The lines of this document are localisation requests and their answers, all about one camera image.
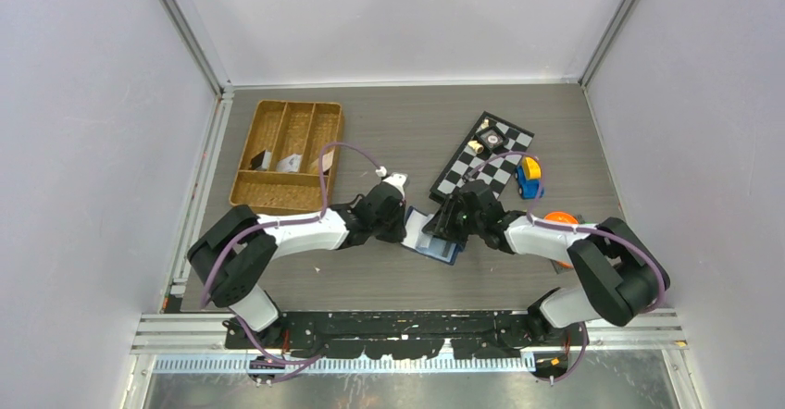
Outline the blue card holder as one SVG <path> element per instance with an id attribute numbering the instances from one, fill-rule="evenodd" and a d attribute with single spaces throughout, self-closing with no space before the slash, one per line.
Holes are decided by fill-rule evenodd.
<path id="1" fill-rule="evenodd" d="M 405 237 L 401 245 L 429 259 L 453 266 L 462 249 L 454 242 L 424 232 L 425 225 L 433 217 L 433 214 L 425 214 L 414 206 L 409 206 L 405 213 Z"/>

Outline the tan credit card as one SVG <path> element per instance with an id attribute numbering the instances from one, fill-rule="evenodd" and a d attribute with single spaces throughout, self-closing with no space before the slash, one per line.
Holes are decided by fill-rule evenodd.
<path id="1" fill-rule="evenodd" d="M 324 174 L 328 175 L 333 165 L 334 151 L 329 150 L 324 155 L 315 158 L 308 166 L 307 172 L 309 174 Z"/>

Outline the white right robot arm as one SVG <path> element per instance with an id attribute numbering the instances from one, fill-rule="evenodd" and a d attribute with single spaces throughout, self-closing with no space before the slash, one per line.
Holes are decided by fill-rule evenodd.
<path id="1" fill-rule="evenodd" d="M 666 271 L 624 220 L 567 224 L 506 210 L 481 181 L 451 193 L 422 231 L 459 246 L 477 236 L 506 254 L 571 266 L 578 286 L 550 291 L 527 310 L 530 336 L 540 344 L 552 344 L 566 327 L 586 321 L 624 327 L 662 304 L 669 286 Z"/>

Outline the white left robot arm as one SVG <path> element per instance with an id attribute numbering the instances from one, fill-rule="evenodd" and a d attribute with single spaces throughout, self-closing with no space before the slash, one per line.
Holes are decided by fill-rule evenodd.
<path id="1" fill-rule="evenodd" d="M 229 308 L 245 322 L 259 346 L 276 346 L 284 333 L 279 308 L 258 285 L 268 264 L 313 251 L 337 251 L 374 237 L 398 243 L 405 238 L 403 178 L 389 176 L 352 203 L 288 217 L 257 215 L 248 205 L 234 206 L 187 252 L 207 291 L 207 300 Z"/>

